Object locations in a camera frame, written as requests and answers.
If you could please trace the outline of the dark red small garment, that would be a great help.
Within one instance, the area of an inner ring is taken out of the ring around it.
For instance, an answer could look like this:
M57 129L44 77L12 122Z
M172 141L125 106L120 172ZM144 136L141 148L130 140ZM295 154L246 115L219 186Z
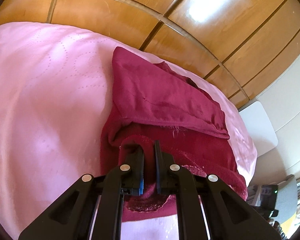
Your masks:
M150 63L125 48L115 48L112 67L113 105L101 135L101 172L122 164L138 146L145 154L144 192L125 199L124 222L177 212L174 196L157 193L155 141L192 174L216 174L247 198L219 103L166 63Z

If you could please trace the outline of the white bedside table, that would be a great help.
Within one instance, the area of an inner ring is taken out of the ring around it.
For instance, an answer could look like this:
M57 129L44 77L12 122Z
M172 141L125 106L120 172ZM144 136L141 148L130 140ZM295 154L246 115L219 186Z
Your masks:
M255 101L241 110L239 114L257 149L258 157L278 145L277 135L262 103Z

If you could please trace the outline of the pink bedspread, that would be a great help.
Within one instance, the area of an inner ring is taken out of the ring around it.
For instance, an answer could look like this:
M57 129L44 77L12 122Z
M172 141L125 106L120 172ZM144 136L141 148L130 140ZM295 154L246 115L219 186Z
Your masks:
M0 25L0 226L12 239L82 175L104 175L101 135L113 105L117 47L150 63L164 62L72 26ZM257 151L237 108L214 85L164 63L219 103L248 186Z

